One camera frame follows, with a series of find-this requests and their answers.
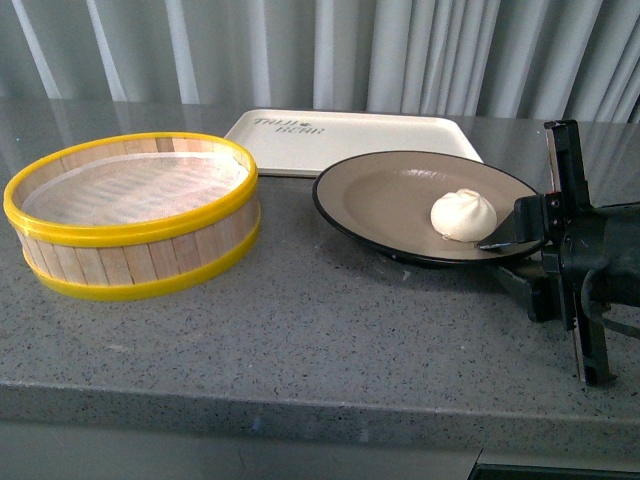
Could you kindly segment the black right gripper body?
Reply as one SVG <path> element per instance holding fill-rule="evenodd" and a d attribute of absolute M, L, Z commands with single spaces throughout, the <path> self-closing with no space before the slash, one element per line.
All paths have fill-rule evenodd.
<path fill-rule="evenodd" d="M 574 335 L 580 376 L 590 386 L 604 386 L 614 379 L 606 331 L 639 336 L 637 326 L 605 315 L 613 304 L 639 304 L 639 205 L 593 206 L 577 122 L 549 121 L 544 128 L 552 190 L 516 200 L 512 215 L 543 227 L 543 269 Z"/>

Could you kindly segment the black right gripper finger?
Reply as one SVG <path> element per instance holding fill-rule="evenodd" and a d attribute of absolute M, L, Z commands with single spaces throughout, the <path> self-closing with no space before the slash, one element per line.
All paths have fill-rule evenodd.
<path fill-rule="evenodd" d="M 476 243 L 483 251 L 524 252 L 536 250 L 546 243 L 543 227 L 539 222 L 509 215 L 488 237 Z"/>
<path fill-rule="evenodd" d="M 549 312 L 549 278 L 540 263 L 520 259 L 492 265 L 489 271 L 527 313 Z"/>

